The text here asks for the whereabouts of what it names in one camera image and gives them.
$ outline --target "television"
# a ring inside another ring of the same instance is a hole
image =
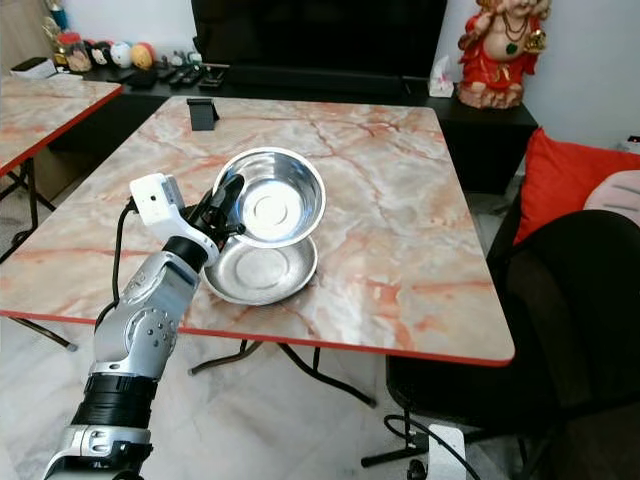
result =
[[[205,63],[429,76],[446,0],[192,0]]]

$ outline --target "white wall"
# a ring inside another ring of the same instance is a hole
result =
[[[148,42],[159,54],[193,50],[189,0],[65,0],[71,28],[92,40]]]
[[[95,40],[147,41],[165,53],[191,49],[189,0],[66,0],[74,29]],[[449,0],[436,58],[448,54],[460,78],[458,38],[478,11]],[[555,0],[548,48],[526,80],[525,104],[549,135],[613,147],[640,134],[640,0]]]
[[[461,76],[458,38],[477,11],[449,0],[436,58],[449,55]],[[640,1],[554,0],[547,50],[525,83],[524,103],[557,140],[612,148],[640,134]]]

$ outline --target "pink cushion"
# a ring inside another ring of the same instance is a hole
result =
[[[640,227],[640,170],[614,173],[591,192],[585,210],[609,210]]]

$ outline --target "power cord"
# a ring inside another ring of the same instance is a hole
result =
[[[113,301],[106,307],[104,307],[98,315],[98,318],[96,319],[95,330],[98,329],[107,313],[114,309],[120,301],[120,292],[118,289],[118,273],[120,272],[120,253],[122,252],[122,231],[124,230],[124,221],[127,218],[129,212],[138,213],[138,208],[136,207],[136,202],[133,200],[133,197],[129,197],[129,201],[125,205],[124,209],[120,213],[120,217],[118,218],[118,226],[116,229],[116,248],[113,252],[113,270],[111,273],[111,291],[113,294]]]
[[[447,442],[442,440],[442,438],[440,438],[439,435],[437,435],[436,433],[432,432],[429,429],[429,427],[423,425],[420,422],[417,422],[416,420],[414,420],[412,418],[405,418],[402,415],[387,415],[385,417],[385,420],[399,420],[401,422],[407,422],[410,425],[413,425],[414,427],[422,430],[424,433],[426,433],[430,437],[433,437],[434,440],[436,442],[438,442],[440,445],[442,445],[445,449],[447,449],[447,451],[451,455],[453,455],[456,460],[458,460],[460,462],[460,464],[467,470],[467,472],[469,472],[469,474],[474,478],[474,480],[482,480],[480,478],[480,475],[478,475],[478,473],[473,469],[473,467],[471,465],[469,465],[469,463],[464,458],[462,458],[460,456],[460,454],[458,452],[456,452],[451,445],[449,445]]]

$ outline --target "white robot part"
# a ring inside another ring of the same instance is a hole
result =
[[[133,180],[129,189],[142,222],[158,240],[166,242],[177,236],[188,238],[207,252],[205,266],[213,265],[218,258],[218,249],[209,237],[180,215],[184,200],[173,175],[153,173]]]
[[[429,430],[447,442],[463,459],[464,435],[458,428],[445,427],[444,425],[429,425]],[[438,443],[433,437],[429,437],[429,469],[427,480],[465,480],[467,470],[451,453]]]

